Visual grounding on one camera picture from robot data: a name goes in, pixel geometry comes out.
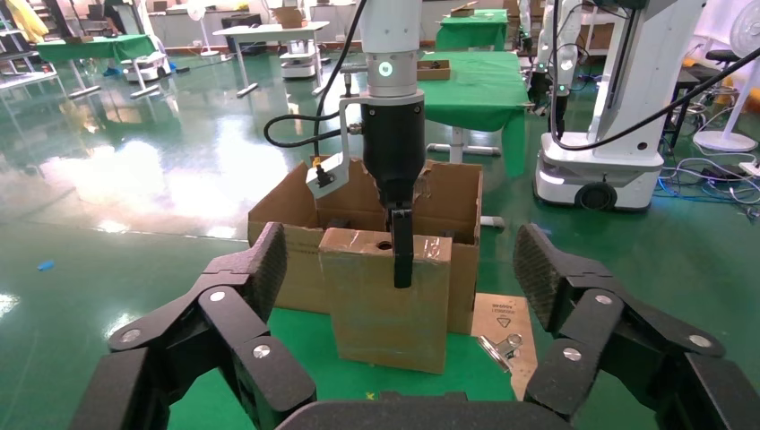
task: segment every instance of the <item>black cable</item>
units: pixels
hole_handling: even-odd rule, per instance
[[[354,14],[354,21],[351,23],[351,28],[349,29],[349,34],[346,36],[346,43],[343,45],[343,50],[341,51],[341,56],[338,58],[338,62],[335,64],[335,68],[332,69],[332,73],[330,74],[330,79],[327,80],[327,85],[325,85],[324,90],[322,92],[322,97],[319,99],[319,105],[316,107],[316,114],[317,116],[320,116],[322,114],[322,111],[324,110],[324,101],[327,100],[327,93],[330,92],[330,88],[333,87],[333,82],[335,82],[335,78],[338,77],[338,73],[341,72],[341,67],[343,67],[343,61],[346,59],[346,56],[349,54],[349,50],[351,48],[351,41],[354,39],[354,33],[356,33],[356,29],[358,27],[358,20],[359,17],[361,17],[361,13],[364,11],[364,6],[367,5],[367,0],[361,0],[361,3],[357,6],[357,11]],[[314,122],[314,136],[319,135],[319,120],[316,120]],[[315,142],[314,144],[314,156],[319,159],[319,142]]]
[[[554,40],[554,45],[557,44],[557,23],[559,22],[559,12],[558,9],[554,9],[553,13],[553,26],[552,26],[552,39]],[[642,121],[639,121],[637,124],[632,125],[628,127],[626,130],[623,130],[622,132],[615,134],[612,137],[609,137],[607,139],[604,139],[602,141],[598,141],[595,143],[591,143],[585,146],[567,146],[563,144],[559,138],[557,137],[557,80],[554,80],[552,84],[552,94],[551,94],[551,117],[549,118],[549,124],[550,124],[550,131],[551,131],[551,138],[554,141],[554,143],[557,144],[558,147],[562,148],[565,151],[587,151],[587,150],[593,150],[596,148],[599,148],[601,146],[613,143],[614,141],[626,137],[627,135],[635,132],[636,130],[647,126],[648,124],[652,123],[653,121],[657,120],[661,116],[664,116],[668,114],[670,111],[672,111],[675,108],[678,108],[679,106],[683,106],[686,103],[689,102],[689,100],[693,99],[697,95],[701,94],[703,91],[709,89],[717,82],[721,82],[723,79],[725,79],[727,76],[733,74],[738,69],[744,67],[748,63],[752,62],[756,58],[760,56],[760,48],[752,51],[751,54],[748,56],[745,56],[744,58],[738,60],[736,63],[734,63],[731,67],[724,69],[722,72],[718,73],[712,79],[708,80],[707,82],[704,82],[703,84],[699,85],[698,87],[694,88],[693,90],[689,91],[687,95],[682,97],[681,99],[678,99],[669,105],[667,105],[662,110],[646,117]],[[557,74],[557,51],[554,50],[553,54],[554,59],[554,73]]]
[[[263,137],[264,139],[266,139],[267,142],[271,143],[272,145],[278,148],[284,148],[284,149],[299,148],[301,146],[306,146],[310,143],[318,143],[319,141],[324,140],[324,139],[340,136],[341,130],[332,130],[331,132],[318,134],[314,137],[310,137],[308,139],[305,139],[303,141],[298,141],[298,142],[277,142],[269,135],[269,129],[272,128],[273,125],[279,123],[280,121],[286,121],[289,119],[297,119],[301,121],[329,121],[337,117],[339,114],[340,112],[335,112],[334,114],[325,115],[325,116],[310,116],[310,115],[298,115],[298,114],[288,114],[288,115],[278,116],[274,119],[271,119],[263,127]]]
[[[338,117],[341,112],[335,112],[334,114],[330,115],[322,115],[322,111],[324,110],[324,101],[327,99],[327,94],[330,92],[330,88],[333,86],[333,82],[335,82],[335,78],[338,76],[338,73],[341,72],[341,67],[343,66],[343,61],[346,59],[346,56],[349,53],[349,50],[351,48],[351,41],[354,39],[354,33],[356,33],[357,27],[358,27],[358,19],[361,16],[362,11],[364,11],[364,6],[367,4],[367,0],[361,0],[361,3],[357,7],[357,11],[354,14],[354,21],[351,23],[351,28],[349,30],[349,34],[346,36],[346,42],[345,45],[343,45],[343,50],[341,51],[341,56],[338,58],[338,62],[335,64],[335,68],[332,70],[332,73],[330,74],[330,79],[327,81],[327,84],[324,86],[324,90],[322,91],[322,97],[319,99],[319,106],[316,109],[316,115],[315,116],[307,116],[307,115],[282,115],[277,116],[273,119],[271,119],[263,128],[263,136],[267,140],[267,142],[271,143],[272,145],[278,147],[278,148],[298,148],[301,146],[305,146],[308,144],[314,144],[314,155],[316,158],[319,158],[319,141],[322,141],[324,139],[329,139],[331,137],[336,137],[341,135],[341,130],[333,130],[328,133],[319,133],[319,123],[322,121],[328,121],[331,119],[334,119]],[[308,139],[305,139],[303,141],[299,142],[277,142],[275,141],[270,135],[269,135],[269,129],[279,123],[280,121],[287,121],[289,119],[300,119],[303,121],[314,121],[314,136],[310,137]]]

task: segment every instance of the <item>yellow jacket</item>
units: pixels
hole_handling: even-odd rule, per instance
[[[23,31],[24,38],[31,43],[44,42],[44,36],[49,33],[48,27],[37,16],[31,6],[24,0],[6,0],[8,9],[11,10],[13,20],[19,30]]]

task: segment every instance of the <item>standing fan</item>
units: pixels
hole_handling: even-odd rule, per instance
[[[190,17],[193,21],[198,21],[201,23],[201,30],[203,31],[203,50],[201,51],[201,56],[216,56],[219,54],[219,51],[213,51],[211,45],[209,45],[209,37],[206,34],[206,26],[203,24],[203,17],[206,14],[206,6],[202,5],[201,2],[190,0],[190,3],[187,5],[187,16]]]
[[[750,2],[741,12],[731,27],[731,50],[737,56],[748,56],[752,51],[760,47],[760,0]],[[699,132],[694,135],[694,142],[703,147],[723,152],[747,152],[757,147],[757,142],[733,133],[741,109],[747,101],[753,85],[757,82],[760,74],[760,63],[752,62],[752,71],[749,79],[738,96],[737,104],[731,112],[731,118],[723,131]]]

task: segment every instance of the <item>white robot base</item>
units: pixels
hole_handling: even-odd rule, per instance
[[[288,64],[283,63],[282,79],[307,79],[316,76],[316,65],[310,64]]]
[[[565,133],[564,144],[588,144],[586,133]],[[559,148],[541,136],[534,192],[546,203],[591,210],[646,211],[662,169],[657,152],[648,159],[601,158],[593,150]]]
[[[140,80],[137,74],[134,73],[132,67],[132,61],[125,60],[121,64],[124,68],[124,77],[127,82],[138,83]],[[144,82],[153,82],[158,79],[162,79],[165,76],[171,74],[171,67],[169,66],[168,59],[165,54],[161,52],[154,52],[149,56],[141,56],[137,58],[137,67],[140,69],[142,80]]]

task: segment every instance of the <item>wheel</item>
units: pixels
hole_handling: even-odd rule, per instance
[[[588,184],[578,190],[575,204],[590,211],[608,211],[615,209],[618,202],[618,192],[606,182]]]

